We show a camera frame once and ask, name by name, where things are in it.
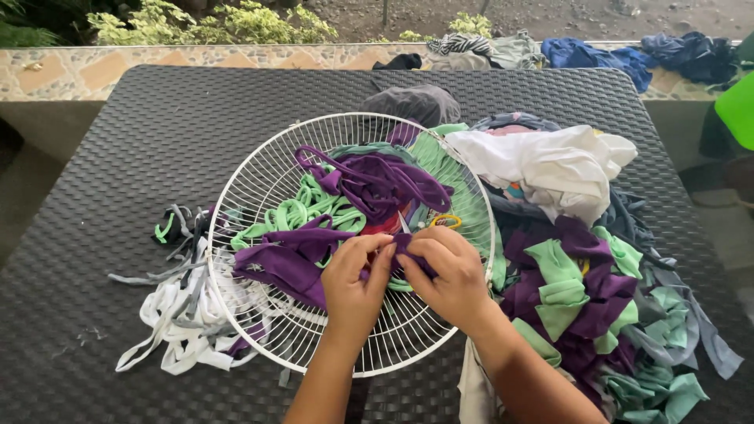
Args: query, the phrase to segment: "navy blue cloth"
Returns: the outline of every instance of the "navy blue cloth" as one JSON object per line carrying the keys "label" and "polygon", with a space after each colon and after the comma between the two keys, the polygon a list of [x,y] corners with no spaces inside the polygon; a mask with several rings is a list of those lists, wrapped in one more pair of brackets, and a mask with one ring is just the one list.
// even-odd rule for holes
{"label": "navy blue cloth", "polygon": [[736,55],[727,38],[692,31],[681,38],[660,32],[642,38],[642,49],[663,68],[677,71],[691,82],[724,84],[736,75]]}
{"label": "navy blue cloth", "polygon": [[571,37],[546,38],[542,53],[553,68],[615,68],[625,72],[636,86],[636,91],[647,91],[652,74],[648,68],[658,65],[652,57],[632,48],[613,51],[600,50]]}

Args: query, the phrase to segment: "yellow scissors handle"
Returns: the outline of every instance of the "yellow scissors handle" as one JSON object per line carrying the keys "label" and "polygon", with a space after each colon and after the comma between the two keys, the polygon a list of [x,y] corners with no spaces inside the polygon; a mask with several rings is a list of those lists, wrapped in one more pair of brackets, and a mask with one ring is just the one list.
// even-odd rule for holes
{"label": "yellow scissors handle", "polygon": [[461,226],[461,218],[457,217],[456,215],[450,215],[450,214],[437,215],[436,217],[432,219],[432,222],[429,224],[429,226],[434,227],[435,225],[437,225],[437,221],[441,220],[442,218],[445,218],[446,220],[455,221],[455,224],[448,226],[448,228],[450,229],[457,229],[459,226]]}

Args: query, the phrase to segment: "dirt ground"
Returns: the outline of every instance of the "dirt ground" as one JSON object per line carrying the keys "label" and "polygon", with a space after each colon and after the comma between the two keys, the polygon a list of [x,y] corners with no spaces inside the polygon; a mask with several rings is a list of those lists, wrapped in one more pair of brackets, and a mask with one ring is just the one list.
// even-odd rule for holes
{"label": "dirt ground", "polygon": [[[340,42],[383,35],[397,40],[405,30],[442,35],[460,11],[479,13],[483,0],[389,0],[382,25],[382,0],[305,0],[327,20]],[[527,28],[536,40],[572,36],[583,40],[639,40],[665,31],[698,30],[740,40],[754,30],[754,0],[491,0],[485,13],[505,35]]]}

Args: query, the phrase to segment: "dark gray table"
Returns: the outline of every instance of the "dark gray table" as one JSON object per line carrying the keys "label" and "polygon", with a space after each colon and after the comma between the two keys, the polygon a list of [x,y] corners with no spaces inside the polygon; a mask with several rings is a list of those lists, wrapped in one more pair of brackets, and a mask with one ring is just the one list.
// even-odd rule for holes
{"label": "dark gray table", "polygon": [[[230,373],[198,365],[171,376],[160,370],[158,350],[116,374],[120,355],[149,335],[138,311],[151,289],[115,284],[106,274],[164,268],[166,251],[148,239],[162,210],[176,201],[213,203],[238,164],[296,119],[355,110],[375,87],[420,83],[448,89],[469,123],[518,110],[636,143],[639,157],[618,185],[649,199],[644,218],[657,249],[679,260],[679,274],[731,347],[754,358],[751,324],[618,71],[138,66],[118,83],[0,274],[0,422],[279,422],[301,376],[278,387],[280,366],[262,356]],[[456,422],[463,345],[459,333],[420,362],[375,377],[364,421]],[[712,400],[684,422],[754,422],[752,362],[725,382],[702,350],[698,376]]]}

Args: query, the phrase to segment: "right hand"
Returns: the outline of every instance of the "right hand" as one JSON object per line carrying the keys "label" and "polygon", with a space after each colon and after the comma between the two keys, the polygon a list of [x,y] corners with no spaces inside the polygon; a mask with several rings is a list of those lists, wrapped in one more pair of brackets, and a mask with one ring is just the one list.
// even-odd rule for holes
{"label": "right hand", "polygon": [[445,226],[432,226],[414,234],[406,249],[425,258],[438,274],[430,281],[414,260],[397,255],[406,280],[450,324],[470,335],[488,317],[504,317],[489,298],[479,253],[462,235]]}

